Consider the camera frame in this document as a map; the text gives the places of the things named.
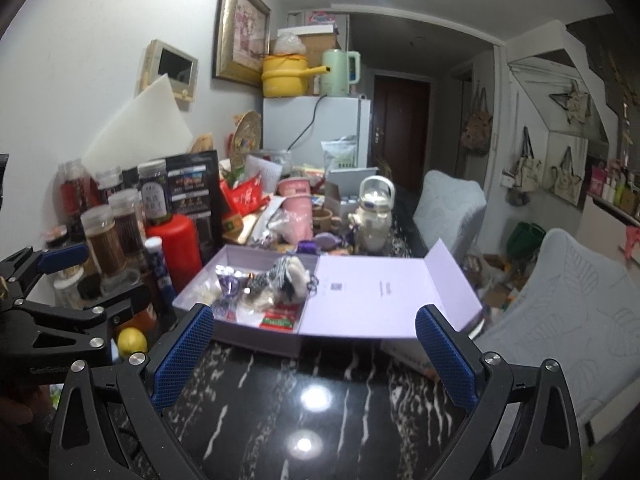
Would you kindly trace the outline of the person's left hand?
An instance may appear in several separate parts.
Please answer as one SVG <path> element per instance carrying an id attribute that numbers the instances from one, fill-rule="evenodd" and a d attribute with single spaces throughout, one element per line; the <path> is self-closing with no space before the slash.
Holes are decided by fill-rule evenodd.
<path id="1" fill-rule="evenodd" d="M 1 399 L 1 440 L 49 437 L 55 415 L 50 388 L 42 385 L 26 398 Z"/>

